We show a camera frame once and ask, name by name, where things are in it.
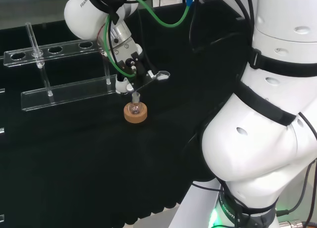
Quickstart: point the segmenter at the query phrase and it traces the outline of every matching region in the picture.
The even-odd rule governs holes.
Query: hole in acrylic rack
[[[83,42],[79,44],[79,47],[82,49],[89,49],[91,48],[91,46],[93,46],[93,43],[91,41]]]
[[[61,46],[56,46],[56,47],[52,47],[52,48],[49,48],[49,52],[51,54],[58,54],[59,52],[61,52],[63,50],[63,48]]]
[[[23,59],[24,57],[25,57],[24,52],[17,52],[11,55],[11,59],[13,60],[20,60],[20,59]]]

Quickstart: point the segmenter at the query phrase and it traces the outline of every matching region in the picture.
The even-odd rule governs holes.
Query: white robot link
[[[207,165],[229,193],[216,206],[222,226],[278,228],[279,195],[317,158],[316,3],[258,0],[250,62],[202,139]],[[119,8],[118,22],[136,7]],[[82,39],[95,39],[106,16],[89,0],[70,0],[65,9]]]
[[[100,46],[103,48],[101,52],[103,55],[107,56],[105,53],[104,42],[107,42],[109,47],[109,42],[104,39],[104,35],[101,33],[105,27],[105,19],[108,16],[108,13],[105,13],[101,10],[101,7],[97,8],[92,3],[92,0],[69,0],[66,4],[64,10],[65,21],[68,28],[76,35],[77,37],[85,40],[94,40],[98,38]],[[131,32],[126,26],[124,19],[130,16],[137,9],[138,4],[134,3],[123,3],[117,7],[116,12],[112,12],[112,19],[116,18],[116,22],[113,22],[111,26],[111,45],[113,46],[115,58],[118,62],[126,64],[127,60],[135,60],[141,53],[142,48],[140,45],[136,44],[131,37]],[[141,61],[135,62],[135,66],[132,68],[144,67],[141,65]],[[143,74],[148,74],[149,79],[145,81],[148,82],[151,79],[154,79],[156,74],[149,70],[149,72],[143,72]],[[117,75],[116,79],[116,90],[118,93],[127,93],[137,90],[135,86],[132,87],[129,83],[127,77]]]

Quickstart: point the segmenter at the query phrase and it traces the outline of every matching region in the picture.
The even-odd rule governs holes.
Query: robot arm
[[[130,16],[137,7],[137,3],[124,4],[120,7],[117,11],[118,23]],[[96,39],[107,15],[107,13],[98,10],[89,0],[69,0],[64,11],[65,21],[69,29],[78,38],[84,40]]]

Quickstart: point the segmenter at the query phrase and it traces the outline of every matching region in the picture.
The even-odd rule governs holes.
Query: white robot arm
[[[134,13],[137,7],[137,3],[124,4],[120,7],[117,11],[118,23]],[[84,40],[96,39],[107,15],[107,13],[98,10],[89,0],[69,0],[64,11],[65,21],[69,29],[74,35]]]
[[[317,129],[316,3],[259,0],[254,57],[239,90],[203,135],[209,168],[251,209],[272,206],[286,185],[317,157],[316,138],[303,118]],[[281,116],[274,117],[275,112]],[[233,226],[223,206],[217,206],[222,224]],[[276,218],[267,225],[279,227]]]

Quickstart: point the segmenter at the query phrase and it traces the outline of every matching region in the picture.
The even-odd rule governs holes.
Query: black strap
[[[89,0],[98,10],[108,13],[112,22],[117,24],[119,15],[118,9],[124,5],[127,0]]]
[[[289,77],[317,76],[317,63],[290,63],[263,56],[261,51],[251,48],[249,64],[253,69]]]
[[[260,97],[241,81],[237,83],[234,94],[256,112],[281,125],[288,126],[296,118],[295,115],[283,111],[281,108]]]

